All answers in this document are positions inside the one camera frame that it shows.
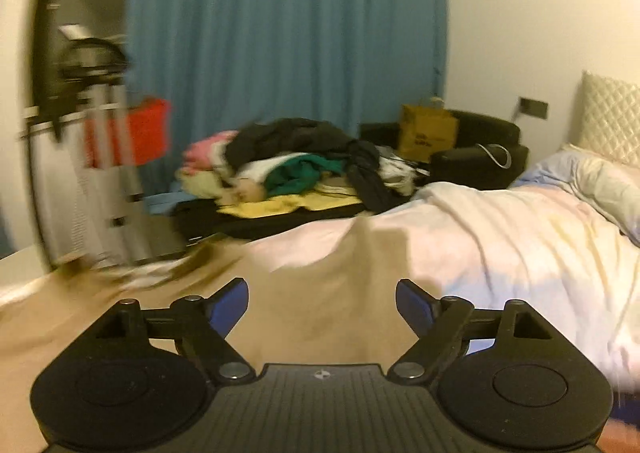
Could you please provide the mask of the person's right hand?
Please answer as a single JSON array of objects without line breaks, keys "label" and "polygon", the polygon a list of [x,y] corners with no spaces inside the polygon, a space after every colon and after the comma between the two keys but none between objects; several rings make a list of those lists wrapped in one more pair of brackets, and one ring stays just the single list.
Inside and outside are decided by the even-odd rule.
[{"label": "person's right hand", "polygon": [[640,431],[618,419],[609,419],[597,446],[604,453],[640,453]]}]

